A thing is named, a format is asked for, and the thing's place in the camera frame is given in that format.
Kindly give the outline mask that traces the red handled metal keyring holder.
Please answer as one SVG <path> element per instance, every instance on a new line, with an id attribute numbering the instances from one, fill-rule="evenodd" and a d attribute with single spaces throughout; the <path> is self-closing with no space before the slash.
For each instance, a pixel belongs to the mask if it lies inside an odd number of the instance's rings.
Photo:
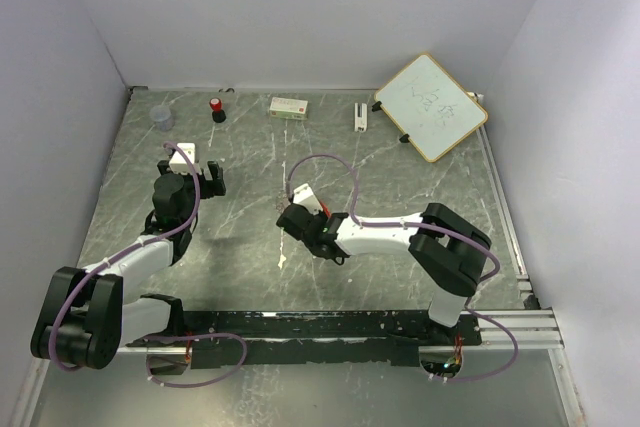
<path id="1" fill-rule="evenodd" d="M 329 216 L 330 212 L 328 207 L 322 202 L 323 206 L 324 206 L 324 211 L 321 213 L 324 213 L 325 215 Z M 283 212 L 285 210 L 285 208 L 287 206 L 290 205 L 290 200 L 286 197 L 286 196 L 281 196 L 277 201 L 276 201 L 276 210 L 278 212 Z"/>

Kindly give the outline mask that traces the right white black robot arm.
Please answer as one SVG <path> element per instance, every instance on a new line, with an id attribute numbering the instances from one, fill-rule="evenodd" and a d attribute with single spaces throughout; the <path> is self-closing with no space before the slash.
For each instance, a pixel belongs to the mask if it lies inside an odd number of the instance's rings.
<path id="1" fill-rule="evenodd" d="M 357 219 L 347 213 L 312 213 L 292 203 L 276 225 L 312 255 L 338 265 L 365 254 L 411 256 L 437 286 L 424 331 L 439 345 L 457 335 L 460 314 L 487 278 L 485 263 L 490 260 L 495 270 L 500 268 L 489 237 L 441 203 L 404 217 Z"/>

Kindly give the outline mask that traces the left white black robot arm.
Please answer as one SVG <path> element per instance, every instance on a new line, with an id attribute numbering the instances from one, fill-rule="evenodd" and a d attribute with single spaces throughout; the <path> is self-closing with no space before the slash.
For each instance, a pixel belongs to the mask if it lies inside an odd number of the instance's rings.
<path id="1" fill-rule="evenodd" d="M 173 160 L 159 162 L 158 170 L 153 209 L 124 255 L 54 272 L 30 341 L 34 357 L 57 358 L 72 369 L 102 369 L 119 347 L 147 335 L 165 346 L 184 339 L 187 322 L 180 299 L 144 294 L 127 303 L 124 298 L 182 259 L 197 224 L 195 201 L 223 196 L 226 186 L 215 161 L 198 168 L 196 177 Z"/>

